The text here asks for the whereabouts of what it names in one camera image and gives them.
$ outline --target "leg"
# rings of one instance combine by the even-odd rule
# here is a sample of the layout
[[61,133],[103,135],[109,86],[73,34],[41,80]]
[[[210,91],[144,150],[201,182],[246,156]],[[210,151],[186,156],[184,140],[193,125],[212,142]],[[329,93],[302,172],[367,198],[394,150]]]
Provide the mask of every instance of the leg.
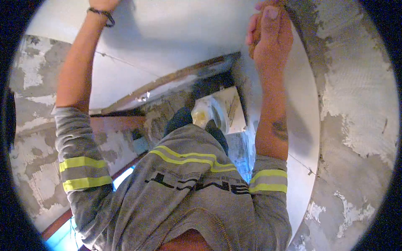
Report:
[[165,126],[165,134],[163,137],[166,137],[169,133],[173,132],[176,129],[192,123],[193,118],[191,117],[190,108],[183,107],[176,112],[171,120],[169,120],[168,124]]
[[205,127],[205,130],[209,134],[211,134],[219,142],[219,144],[221,144],[226,153],[226,156],[229,156],[229,145],[228,142],[226,141],[225,135],[219,128],[217,128],[213,120],[210,120],[208,122],[207,126]]

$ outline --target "black bracelet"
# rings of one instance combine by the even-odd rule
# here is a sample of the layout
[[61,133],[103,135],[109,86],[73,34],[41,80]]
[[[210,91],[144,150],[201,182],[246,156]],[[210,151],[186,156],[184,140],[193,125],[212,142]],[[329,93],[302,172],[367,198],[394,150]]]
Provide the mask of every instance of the black bracelet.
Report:
[[105,24],[105,27],[110,28],[115,25],[115,20],[113,19],[112,14],[110,14],[109,11],[97,10],[94,7],[90,7],[86,12],[88,12],[88,11],[106,16],[112,24]]

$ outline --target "left hand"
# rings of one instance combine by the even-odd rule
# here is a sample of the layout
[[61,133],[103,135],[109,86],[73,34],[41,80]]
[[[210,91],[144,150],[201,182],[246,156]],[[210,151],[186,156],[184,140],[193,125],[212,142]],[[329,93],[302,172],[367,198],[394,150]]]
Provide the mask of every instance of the left hand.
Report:
[[89,0],[89,6],[96,10],[105,10],[113,12],[119,5],[120,0]]

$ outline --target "wrist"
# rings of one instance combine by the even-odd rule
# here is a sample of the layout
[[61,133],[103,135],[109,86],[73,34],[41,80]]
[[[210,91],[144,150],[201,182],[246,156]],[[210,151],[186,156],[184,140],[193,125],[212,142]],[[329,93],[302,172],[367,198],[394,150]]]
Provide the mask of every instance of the wrist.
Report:
[[89,20],[95,21],[96,23],[98,23],[102,27],[104,27],[105,24],[108,21],[107,16],[102,15],[102,14],[98,14],[98,13],[94,13],[94,12],[91,12],[91,11],[88,11],[88,13],[86,14],[86,18],[89,19]]
[[105,7],[102,5],[97,5],[97,4],[90,4],[89,5],[91,8],[94,8],[95,10],[99,10],[99,11],[107,11],[110,14],[113,14],[113,11],[115,10],[115,7]]

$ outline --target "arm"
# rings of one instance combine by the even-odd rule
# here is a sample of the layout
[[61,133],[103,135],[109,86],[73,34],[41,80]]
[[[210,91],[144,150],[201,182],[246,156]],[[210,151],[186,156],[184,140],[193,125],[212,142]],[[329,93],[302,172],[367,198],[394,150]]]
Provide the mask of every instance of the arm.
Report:
[[[112,10],[101,3],[117,0],[91,0],[98,10]],[[84,244],[102,250],[106,229],[113,217],[112,179],[93,140],[88,115],[92,61],[106,17],[89,12],[69,51],[59,76],[56,108],[55,147],[60,162],[60,179],[71,205],[76,230]]]
[[[90,0],[89,3],[97,10],[112,11],[119,1]],[[107,17],[88,12],[60,72],[56,107],[75,107],[88,112],[94,54],[106,22]]]
[[[288,137],[286,125],[286,97],[283,86],[283,71],[293,43],[291,24],[286,11],[270,6],[275,1],[257,4],[261,14],[251,18],[246,43],[254,39],[260,42],[254,50],[254,61],[263,90],[261,118],[258,125],[255,147],[257,154],[287,160]],[[261,29],[255,30],[260,20]]]
[[246,43],[251,45],[256,26],[261,19],[261,40],[254,50],[254,61],[259,74],[263,104],[256,134],[256,162],[250,180],[256,217],[257,250],[285,250],[291,238],[291,226],[286,209],[287,192],[287,127],[286,97],[283,71],[293,37],[289,17],[275,1],[257,4],[262,15],[251,18]]

